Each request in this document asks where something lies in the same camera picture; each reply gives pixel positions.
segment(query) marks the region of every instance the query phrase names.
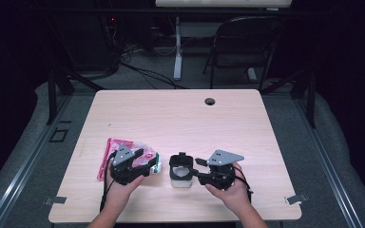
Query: hand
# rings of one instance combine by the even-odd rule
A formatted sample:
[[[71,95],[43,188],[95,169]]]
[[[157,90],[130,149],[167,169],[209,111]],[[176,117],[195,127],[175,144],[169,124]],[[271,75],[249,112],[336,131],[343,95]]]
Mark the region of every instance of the hand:
[[[237,162],[234,162],[233,166],[241,170],[241,166]],[[242,173],[237,169],[235,169],[236,176],[244,179]],[[225,191],[221,191],[210,184],[206,184],[205,187],[213,196],[222,200],[224,205],[239,218],[242,227],[268,227],[256,209],[251,205],[250,199],[248,199],[247,187],[241,180],[235,180],[233,185]]]
[[[135,179],[133,182],[127,185],[121,185],[118,182],[112,179],[111,173],[112,162],[108,166],[107,177],[106,177],[106,185],[107,187],[111,185],[106,195],[106,204],[105,208],[124,208],[129,201],[129,197],[132,192],[141,184],[144,180],[144,176],[140,176]]]
[[[88,225],[88,227],[113,227],[118,216],[126,207],[130,195],[144,180],[144,176],[139,176],[129,184],[121,185],[111,178],[111,167],[112,162],[107,169],[106,185],[107,187],[111,186],[106,194],[105,207],[102,212]]]
[[[241,170],[241,166],[237,162],[234,162],[233,166]],[[242,171],[240,172],[237,169],[235,169],[236,176],[244,179],[244,176],[241,173]],[[242,208],[251,205],[250,199],[248,199],[247,187],[240,180],[235,180],[233,185],[225,191],[221,191],[210,184],[206,184],[205,187],[213,196],[222,200],[224,205],[235,214]]]

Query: person's left hand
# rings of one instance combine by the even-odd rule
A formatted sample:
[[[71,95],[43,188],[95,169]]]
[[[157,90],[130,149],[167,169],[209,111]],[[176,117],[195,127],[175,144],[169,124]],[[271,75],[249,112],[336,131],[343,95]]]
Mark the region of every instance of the person's left hand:
[[[108,172],[106,178],[107,186],[109,186],[114,181],[114,179],[112,179],[110,175],[111,167],[112,167],[112,162],[108,166],[107,170]],[[126,204],[129,201],[130,195],[139,185],[141,185],[141,182],[143,180],[144,176],[139,176],[137,179],[135,179],[133,182],[127,185],[121,185],[118,182],[114,181],[107,192],[105,208],[110,207],[124,210]]]
[[[88,225],[88,227],[113,227],[118,216],[123,212],[132,192],[144,180],[144,176],[139,176],[133,182],[127,185],[121,185],[112,179],[111,175],[112,162],[107,169],[106,185],[109,187],[106,194],[106,203],[102,212]]]

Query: white desk leg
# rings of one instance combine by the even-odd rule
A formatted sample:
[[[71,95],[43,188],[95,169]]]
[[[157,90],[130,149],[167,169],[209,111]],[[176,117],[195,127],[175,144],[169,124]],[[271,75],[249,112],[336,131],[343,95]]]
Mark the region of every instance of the white desk leg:
[[[180,17],[176,17],[176,63],[174,65],[174,80],[182,78],[182,37],[180,35]]]

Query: pink object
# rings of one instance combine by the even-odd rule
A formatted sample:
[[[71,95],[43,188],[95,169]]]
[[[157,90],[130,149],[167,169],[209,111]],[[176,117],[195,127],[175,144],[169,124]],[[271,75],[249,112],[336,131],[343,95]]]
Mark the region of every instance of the pink object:
[[[107,140],[106,152],[103,157],[102,165],[99,169],[99,174],[97,175],[97,180],[103,181],[105,178],[105,169],[106,169],[106,161],[111,153],[118,150],[121,144],[124,144],[126,147],[131,149],[132,151],[137,151],[138,149],[143,149],[144,153],[141,157],[137,158],[133,163],[132,167],[138,167],[143,164],[147,164],[154,156],[156,156],[156,152],[153,151],[152,148],[147,146],[142,142],[132,142],[132,141],[124,141],[118,139],[109,138]]]

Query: table top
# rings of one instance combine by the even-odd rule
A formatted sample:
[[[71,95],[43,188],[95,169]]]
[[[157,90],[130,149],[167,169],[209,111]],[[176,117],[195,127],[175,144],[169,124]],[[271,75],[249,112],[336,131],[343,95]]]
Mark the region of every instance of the table top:
[[[206,104],[207,98],[215,103]],[[244,156],[239,164],[263,219],[301,217],[299,205],[284,200],[295,191],[257,90],[103,90],[91,105],[57,194],[67,200],[53,204],[51,222],[91,222],[98,215],[103,183],[96,176],[108,138],[146,143],[162,157],[162,171],[132,193],[118,222],[238,220],[197,178],[190,188],[171,186],[172,155],[207,160],[216,149]]]
[[[156,0],[157,7],[290,8],[292,0]]]

